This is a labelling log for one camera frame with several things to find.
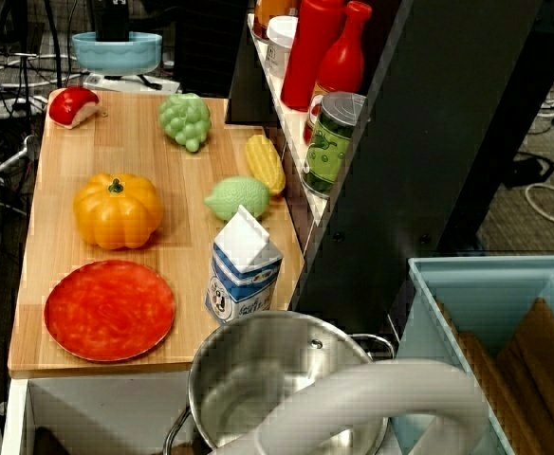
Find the blue and white carton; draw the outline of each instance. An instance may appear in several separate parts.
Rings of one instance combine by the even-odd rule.
[[[268,310],[282,259],[268,232],[239,206],[213,241],[205,306],[220,324]]]

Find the toy bell pepper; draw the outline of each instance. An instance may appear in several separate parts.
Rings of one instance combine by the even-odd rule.
[[[159,106],[159,113],[159,123],[167,136],[193,153],[205,142],[212,126],[210,109],[194,93],[171,95]]]
[[[155,186],[130,173],[94,175],[73,208],[83,239],[104,249],[143,246],[163,217]]]
[[[72,129],[86,118],[93,116],[100,99],[83,87],[68,87],[53,99],[49,117],[60,126]]]

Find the red squeeze bottle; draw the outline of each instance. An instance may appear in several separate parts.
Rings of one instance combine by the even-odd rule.
[[[317,74],[303,132],[303,138],[307,144],[313,136],[313,127],[323,95],[330,92],[355,93],[360,89],[363,80],[361,33],[363,26],[372,15],[372,8],[365,3],[352,0],[346,5],[344,12],[347,16],[344,31],[323,57]]]
[[[306,111],[322,58],[338,39],[344,19],[344,0],[303,0],[289,54],[281,101]]]

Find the wooden countertop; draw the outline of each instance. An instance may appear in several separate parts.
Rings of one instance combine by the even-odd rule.
[[[208,141],[189,154],[158,123],[164,97],[98,92],[102,112],[66,130],[46,119],[32,201],[24,266],[9,346],[13,378],[186,370],[203,340],[218,327],[204,305],[213,238],[225,223],[203,204],[219,180],[250,174],[244,145],[256,127],[225,125],[225,100],[206,100],[212,113]],[[83,242],[72,200],[95,173],[149,178],[165,208],[159,230],[141,249],[105,251]],[[261,223],[284,254],[271,309],[287,309],[303,256],[283,198],[271,198]],[[42,320],[49,292],[72,270],[102,259],[145,264],[175,295],[171,332],[154,350],[116,363],[88,362],[64,351]]]

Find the red plastic plate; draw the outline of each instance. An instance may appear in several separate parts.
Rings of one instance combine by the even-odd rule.
[[[84,265],[49,294],[44,321],[53,339],[86,360],[125,360],[147,352],[170,331],[175,303],[153,270],[127,261]]]

